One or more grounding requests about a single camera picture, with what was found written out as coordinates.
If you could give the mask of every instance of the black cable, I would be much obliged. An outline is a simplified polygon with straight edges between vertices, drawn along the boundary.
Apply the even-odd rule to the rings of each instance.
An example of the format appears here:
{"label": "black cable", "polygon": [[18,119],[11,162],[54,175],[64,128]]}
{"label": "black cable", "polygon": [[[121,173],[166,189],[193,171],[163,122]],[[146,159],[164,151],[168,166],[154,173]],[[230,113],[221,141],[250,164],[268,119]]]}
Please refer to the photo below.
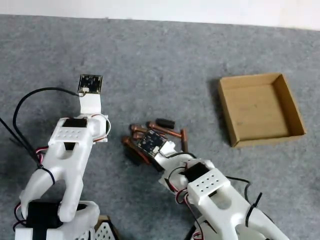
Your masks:
{"label": "black cable", "polygon": [[14,137],[15,141],[20,144],[22,147],[25,148],[25,150],[28,152],[28,154],[33,158],[30,150],[27,148],[27,146],[18,138],[18,136],[14,133],[14,131],[11,130],[11,128],[6,124],[6,122],[0,117],[0,123],[6,128],[6,130]]}
{"label": "black cable", "polygon": [[64,92],[73,96],[77,96],[77,97],[83,97],[83,96],[79,96],[78,93],[75,93],[73,91],[69,91],[60,87],[43,87],[43,88],[39,88],[36,90],[33,90],[31,92],[29,92],[27,95],[25,95],[23,98],[21,98],[21,100],[19,101],[19,103],[17,104],[14,114],[13,114],[13,118],[12,118],[12,125],[14,130],[16,131],[16,133],[19,135],[19,137],[21,138],[22,142],[25,143],[26,147],[32,152],[33,158],[34,159],[38,159],[35,149],[33,148],[33,146],[30,144],[30,142],[27,140],[27,138],[22,134],[22,132],[19,130],[18,126],[17,126],[17,116],[18,116],[18,112],[19,109],[21,107],[21,105],[24,103],[24,101],[39,92],[44,92],[44,91],[60,91],[60,92]]}
{"label": "black cable", "polygon": [[38,169],[42,169],[42,170],[46,171],[50,175],[53,185],[56,184],[55,177],[50,170],[46,169],[42,164],[40,165],[40,167]]}
{"label": "black cable", "polygon": [[194,159],[197,158],[193,153],[191,153],[191,152],[186,152],[186,151],[176,152],[176,153],[174,153],[174,154],[171,154],[171,155],[169,155],[169,156],[164,156],[164,157],[167,158],[167,159],[170,159],[170,158],[173,158],[173,157],[175,157],[175,156],[183,155],[183,154],[187,154],[187,155],[193,157]]}
{"label": "black cable", "polygon": [[171,182],[170,182],[170,177],[171,177],[171,175],[174,173],[174,171],[176,171],[176,170],[178,170],[178,169],[185,169],[185,167],[184,167],[184,166],[178,166],[178,167],[176,167],[175,169],[173,169],[173,170],[170,172],[168,178],[165,178],[165,179],[164,179],[164,181],[166,182],[168,188],[169,188],[169,189],[171,190],[171,192],[173,192],[173,193],[175,192],[175,189],[173,188],[173,185],[172,185]]}
{"label": "black cable", "polygon": [[194,232],[196,231],[196,226],[192,225],[192,227],[190,228],[190,230],[188,231],[188,233],[186,234],[184,240],[190,240],[193,237]]}
{"label": "black cable", "polygon": [[14,210],[13,210],[14,217],[15,217],[15,219],[16,219],[18,222],[21,221],[21,219],[18,218],[18,216],[17,216],[17,208],[19,207],[20,204],[21,204],[21,203],[19,202],[19,203],[15,206],[15,208],[14,208]]}
{"label": "black cable", "polygon": [[261,199],[261,196],[262,196],[262,192],[259,193],[259,196],[257,197],[255,203],[250,206],[249,211],[248,211],[248,213],[247,213],[246,216],[245,216],[245,226],[246,226],[246,227],[248,227],[249,217],[250,217],[253,209],[258,206],[258,203],[259,203],[259,201],[260,201],[260,199]]}
{"label": "black cable", "polygon": [[15,232],[15,231],[16,231],[16,227],[17,227],[19,224],[25,225],[25,222],[26,222],[26,220],[17,221],[15,224],[13,224],[12,230]]}
{"label": "black cable", "polygon": [[190,210],[190,212],[192,213],[192,216],[193,216],[196,224],[198,224],[198,226],[199,226],[200,233],[201,233],[201,240],[204,240],[204,239],[205,239],[204,231],[202,230],[202,227],[201,227],[201,225],[200,225],[200,223],[199,223],[199,221],[198,221],[198,219],[197,219],[197,216],[195,215],[194,211],[192,210],[191,206],[190,206],[189,203],[188,203],[188,195],[185,196],[185,200],[186,200],[186,201],[185,201],[186,206],[189,208],[189,210]]}
{"label": "black cable", "polygon": [[240,182],[244,182],[244,183],[247,183],[247,185],[245,186],[244,188],[244,198],[245,200],[249,203],[249,198],[248,198],[248,188],[250,187],[251,185],[251,182],[247,179],[243,179],[243,178],[238,178],[238,177],[233,177],[233,176],[225,176],[227,179],[231,179],[231,180],[235,180],[235,181],[240,181]]}

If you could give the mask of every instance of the cardboard box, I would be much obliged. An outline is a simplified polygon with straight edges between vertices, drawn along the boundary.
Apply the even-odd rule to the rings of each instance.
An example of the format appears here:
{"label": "cardboard box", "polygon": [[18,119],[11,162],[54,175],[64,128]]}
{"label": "cardboard box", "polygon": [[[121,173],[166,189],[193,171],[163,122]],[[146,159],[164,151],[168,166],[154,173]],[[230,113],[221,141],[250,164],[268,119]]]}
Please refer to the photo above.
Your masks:
{"label": "cardboard box", "polygon": [[285,142],[306,134],[281,73],[223,77],[218,91],[232,147]]}

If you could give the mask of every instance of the screw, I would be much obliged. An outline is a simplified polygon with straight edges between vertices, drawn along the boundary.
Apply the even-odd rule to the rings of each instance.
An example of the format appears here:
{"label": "screw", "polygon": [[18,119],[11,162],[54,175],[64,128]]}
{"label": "screw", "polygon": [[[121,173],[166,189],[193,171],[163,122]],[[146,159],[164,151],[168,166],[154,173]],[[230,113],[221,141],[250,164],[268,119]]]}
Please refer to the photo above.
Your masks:
{"label": "screw", "polygon": [[147,123],[147,126],[148,126],[148,128],[158,130],[158,131],[160,131],[160,132],[169,134],[169,135],[174,136],[174,137],[177,137],[177,138],[181,138],[181,137],[182,137],[180,133],[175,132],[175,131],[171,131],[171,130],[166,129],[166,128],[161,127],[161,126],[158,126],[156,123],[154,123],[154,122],[152,122],[152,121],[148,122],[148,123]]}

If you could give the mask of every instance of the gray carpet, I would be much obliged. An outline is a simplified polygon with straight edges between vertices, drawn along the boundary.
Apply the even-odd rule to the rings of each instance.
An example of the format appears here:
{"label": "gray carpet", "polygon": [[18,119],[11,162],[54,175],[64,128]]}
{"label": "gray carpet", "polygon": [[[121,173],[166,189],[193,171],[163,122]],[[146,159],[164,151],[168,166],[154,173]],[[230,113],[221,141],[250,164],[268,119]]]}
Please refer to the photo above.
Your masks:
{"label": "gray carpet", "polygon": [[[157,117],[187,127],[189,149],[224,174],[253,182],[260,209],[292,240],[320,236],[320,32],[271,27],[39,16],[0,16],[0,116],[11,124],[26,93],[42,87],[76,91],[81,73],[103,75],[102,109],[112,130],[93,147],[83,200],[111,216],[124,240],[182,240],[193,224],[152,167],[123,155],[130,123]],[[217,94],[223,76],[282,72],[308,133],[275,146],[234,149]],[[45,145],[60,117],[77,116],[79,100],[58,93],[30,98],[18,125]],[[23,149],[0,137],[0,239],[13,239],[13,208],[35,170]],[[244,185],[234,183],[243,193]],[[57,184],[45,198],[59,198]]]}

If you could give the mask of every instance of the wire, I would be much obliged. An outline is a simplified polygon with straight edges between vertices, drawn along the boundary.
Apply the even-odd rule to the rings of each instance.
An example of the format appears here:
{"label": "wire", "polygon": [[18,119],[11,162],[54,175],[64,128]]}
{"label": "wire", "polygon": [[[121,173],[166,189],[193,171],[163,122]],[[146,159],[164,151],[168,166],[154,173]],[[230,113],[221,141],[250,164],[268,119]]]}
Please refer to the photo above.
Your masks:
{"label": "wire", "polygon": [[193,237],[194,232],[197,230],[195,225],[192,225],[192,227],[190,228],[190,230],[187,232],[184,240],[190,240]]}
{"label": "wire", "polygon": [[249,210],[248,210],[248,212],[247,212],[247,214],[246,214],[246,216],[245,216],[245,226],[246,226],[246,227],[248,227],[249,217],[250,217],[253,209],[258,206],[258,203],[259,203],[261,197],[262,197],[262,192],[259,193],[259,196],[256,198],[255,203],[250,206],[250,208],[249,208]]}
{"label": "wire", "polygon": [[233,177],[233,176],[225,176],[227,179],[231,179],[231,180],[235,180],[235,181],[240,181],[240,182],[244,182],[244,183],[247,183],[247,185],[245,186],[244,188],[244,198],[245,200],[249,203],[249,198],[248,198],[248,188],[250,187],[251,185],[251,182],[247,179],[243,179],[243,178],[238,178],[238,177]]}
{"label": "wire", "polygon": [[47,150],[49,148],[49,146],[41,146],[41,147],[38,147],[36,150],[35,150],[35,153],[38,154],[39,152],[42,152],[44,150]]}
{"label": "wire", "polygon": [[190,206],[190,204],[189,204],[188,196],[189,196],[188,193],[185,194],[184,197],[183,197],[183,201],[185,202],[186,206],[189,208],[190,212],[192,213],[192,216],[193,216],[196,224],[198,224],[198,226],[199,226],[200,234],[201,234],[201,238],[199,238],[199,240],[204,240],[204,232],[202,231],[202,228],[201,228],[201,226],[200,226],[200,223],[199,223],[199,221],[198,221],[198,219],[197,219],[194,211],[192,210],[192,208],[191,208],[191,206]]}
{"label": "wire", "polygon": [[176,167],[175,169],[173,169],[173,170],[170,172],[168,178],[165,178],[165,179],[164,179],[165,182],[166,182],[166,184],[168,185],[169,189],[170,189],[172,192],[178,192],[178,189],[170,182],[171,175],[172,175],[176,170],[178,170],[178,169],[186,169],[186,167],[185,167],[185,166],[178,166],[178,167]]}
{"label": "wire", "polygon": [[107,123],[108,123],[108,130],[106,131],[106,133],[105,133],[103,136],[99,136],[98,138],[96,138],[96,139],[93,140],[93,142],[98,142],[98,141],[100,141],[100,140],[102,140],[102,139],[105,139],[105,138],[109,135],[110,130],[111,130],[111,122],[110,122],[110,120],[109,120],[109,118],[108,118],[107,116],[105,116],[105,115],[103,115],[103,114],[101,114],[101,113],[93,114],[93,115],[91,115],[91,118],[93,118],[93,117],[95,117],[95,116],[102,116],[102,117],[104,117],[105,120],[106,120]]}
{"label": "wire", "polygon": [[29,98],[30,96],[39,93],[39,92],[44,92],[44,91],[60,91],[60,92],[64,92],[73,96],[77,96],[77,97],[83,97],[80,96],[78,93],[75,93],[73,91],[69,91],[60,87],[43,87],[43,88],[39,88],[36,90],[33,90],[31,92],[29,92],[28,94],[26,94],[23,98],[21,98],[21,100],[19,101],[19,103],[17,104],[15,110],[14,110],[14,114],[13,114],[13,118],[12,118],[12,125],[14,130],[16,131],[17,135],[21,138],[21,142],[23,142],[27,149],[29,149],[29,151],[31,152],[33,159],[37,161],[38,157],[37,154],[33,148],[33,146],[30,144],[30,142],[27,140],[27,138],[23,135],[23,133],[19,130],[18,126],[17,126],[17,116],[18,116],[18,112],[19,109],[21,107],[21,105],[24,103],[24,101]]}
{"label": "wire", "polygon": [[15,219],[19,222],[21,221],[20,218],[18,218],[18,215],[17,215],[17,212],[19,210],[19,208],[21,207],[21,202],[19,202],[15,207],[14,207],[14,210],[13,210],[13,213],[14,213],[14,217]]}
{"label": "wire", "polygon": [[6,130],[14,137],[14,139],[17,142],[14,143],[18,143],[20,144],[21,147],[24,147],[25,150],[28,152],[28,154],[34,158],[33,154],[31,153],[31,151],[28,149],[28,147],[18,138],[18,136],[14,133],[14,131],[11,130],[11,128],[6,124],[6,122],[0,117],[0,122],[2,123],[2,125],[6,128]]}
{"label": "wire", "polygon": [[183,188],[183,189],[181,189],[181,190],[179,190],[176,194],[175,194],[175,202],[177,203],[177,204],[183,204],[184,203],[184,199],[182,199],[182,201],[179,201],[179,197],[180,197],[180,194],[181,193],[183,193],[184,192],[184,195],[183,195],[183,197],[185,197],[187,194],[188,194],[188,191],[187,191],[187,188],[185,187],[185,188]]}
{"label": "wire", "polygon": [[13,224],[12,226],[12,230],[15,232],[16,231],[16,227],[19,225],[19,224],[22,224],[22,225],[26,225],[25,224],[26,220],[20,220],[20,221],[17,221],[15,224]]}
{"label": "wire", "polygon": [[164,155],[164,157],[167,158],[167,159],[170,159],[170,158],[173,158],[173,157],[175,157],[175,156],[183,155],[183,154],[187,154],[187,155],[193,157],[194,159],[197,158],[193,153],[191,153],[191,152],[186,152],[186,151],[176,152],[176,153],[171,154],[171,155],[169,155],[169,156],[165,156],[165,155]]}

